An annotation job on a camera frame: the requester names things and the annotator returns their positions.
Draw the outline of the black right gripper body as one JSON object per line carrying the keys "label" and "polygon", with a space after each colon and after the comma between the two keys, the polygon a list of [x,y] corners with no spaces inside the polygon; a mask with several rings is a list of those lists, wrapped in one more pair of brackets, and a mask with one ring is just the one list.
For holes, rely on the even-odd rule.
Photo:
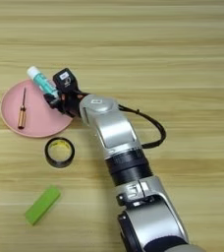
{"label": "black right gripper body", "polygon": [[56,108],[62,113],[70,117],[80,117],[80,103],[85,97],[85,93],[71,91],[69,93],[59,92],[59,100]]}

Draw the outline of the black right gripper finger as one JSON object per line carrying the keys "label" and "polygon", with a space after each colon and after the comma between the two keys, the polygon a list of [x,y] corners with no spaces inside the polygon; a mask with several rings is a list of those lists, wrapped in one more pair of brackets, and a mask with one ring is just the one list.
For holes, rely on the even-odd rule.
{"label": "black right gripper finger", "polygon": [[60,99],[58,97],[55,97],[52,94],[44,94],[43,97],[52,109],[59,107]]}

